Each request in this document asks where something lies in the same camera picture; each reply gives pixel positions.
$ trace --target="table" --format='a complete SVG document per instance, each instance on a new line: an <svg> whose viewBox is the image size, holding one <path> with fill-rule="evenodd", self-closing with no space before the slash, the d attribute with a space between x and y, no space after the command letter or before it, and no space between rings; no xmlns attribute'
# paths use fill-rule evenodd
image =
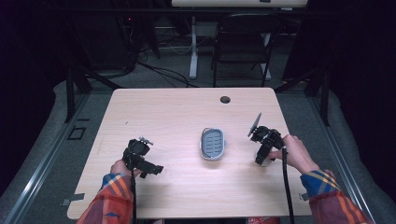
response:
<svg viewBox="0 0 396 224"><path fill-rule="evenodd" d="M172 0L173 7L281 7L287 10L293 7L305 7L308 0L271 0L269 3L260 0ZM198 49L196 41L196 21L191 18L191 65L190 78L197 78ZM262 71L266 64L261 64ZM270 72L267 72L266 79L271 79Z"/></svg>
<svg viewBox="0 0 396 224"><path fill-rule="evenodd" d="M220 97L231 101L224 104ZM154 143L146 161L164 166L158 175L136 179L137 218L288 216L281 161L254 162L260 144L248 138L253 121L288 128L276 95L267 88L120 89L114 91L67 215L77 219L100 188L103 175L121 158L130 139ZM220 128L227 142L223 157L200 153L203 129ZM300 174L288 168L296 216L310 215Z"/></svg>

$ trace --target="plaid sleeve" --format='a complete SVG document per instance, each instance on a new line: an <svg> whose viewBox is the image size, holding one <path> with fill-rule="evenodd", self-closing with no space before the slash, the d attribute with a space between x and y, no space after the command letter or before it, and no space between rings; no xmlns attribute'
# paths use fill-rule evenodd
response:
<svg viewBox="0 0 396 224"><path fill-rule="evenodd" d="M340 190L335 179L325 171L316 170L301 175L301 181L306 188L308 197L312 198L322 193Z"/></svg>
<svg viewBox="0 0 396 224"><path fill-rule="evenodd" d="M134 199L130 185L128 175L105 175L102 187L78 223L129 223Z"/></svg>

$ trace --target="chair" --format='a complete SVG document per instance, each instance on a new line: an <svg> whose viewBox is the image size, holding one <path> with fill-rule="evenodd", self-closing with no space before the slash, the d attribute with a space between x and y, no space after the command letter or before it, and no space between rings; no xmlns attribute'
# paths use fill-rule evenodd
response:
<svg viewBox="0 0 396 224"><path fill-rule="evenodd" d="M213 87L216 87L218 63L265 63L262 87L268 72L273 40L281 29L281 20L275 15L260 13L231 14L217 26L212 64ZM264 35L269 41L264 44Z"/></svg>

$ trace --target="cord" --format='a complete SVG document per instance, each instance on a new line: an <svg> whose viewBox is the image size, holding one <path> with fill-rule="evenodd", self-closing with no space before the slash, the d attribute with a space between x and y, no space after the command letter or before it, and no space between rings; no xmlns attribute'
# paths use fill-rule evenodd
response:
<svg viewBox="0 0 396 224"><path fill-rule="evenodd" d="M150 69L150 70L156 72L157 74L162 76L173 87L175 87L175 85L173 83L171 83L167 79L167 77L172 78L172 79L174 79L176 81L179 81L181 83L186 84L186 88L188 88L188 87L198 88L198 86L190 84L190 82L183 75L181 75L180 73L178 73L176 71L173 71L173 70L170 70L170 69L167 69L167 68L154 67L154 66L148 65L146 63L141 63L141 62L138 62L138 64L146 67L147 69Z"/></svg>
<svg viewBox="0 0 396 224"><path fill-rule="evenodd" d="M283 181L285 183L286 198L288 200L290 223L294 224L293 204L291 202L290 186L289 186L289 179L288 179L288 163L287 163L288 152L286 151L286 146L285 146L285 143L283 142L282 137L280 135L278 137L281 139L282 145L283 145L283 147L281 149L282 150Z"/></svg>
<svg viewBox="0 0 396 224"><path fill-rule="evenodd" d="M132 195L134 195L134 210L132 212L132 223L133 224L137 224L137 218L136 218L136 180L134 178L134 171L132 171L131 191L132 191Z"/></svg>

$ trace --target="hand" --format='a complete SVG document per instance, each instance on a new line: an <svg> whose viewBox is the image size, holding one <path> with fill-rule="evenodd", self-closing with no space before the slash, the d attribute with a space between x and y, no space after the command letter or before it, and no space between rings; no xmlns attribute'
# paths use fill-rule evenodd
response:
<svg viewBox="0 0 396 224"><path fill-rule="evenodd" d="M111 166L110 173L125 174L125 175L132 176L132 172L126 167L125 162L123 160L114 162L114 164ZM141 173L142 173L141 170L134 169L134 177L137 177Z"/></svg>
<svg viewBox="0 0 396 224"><path fill-rule="evenodd" d="M288 134L283 138L283 141L288 151L288 165L295 167L301 174L319 169L317 164L309 156L303 142L297 136ZM267 158L282 160L282 150L270 152Z"/></svg>

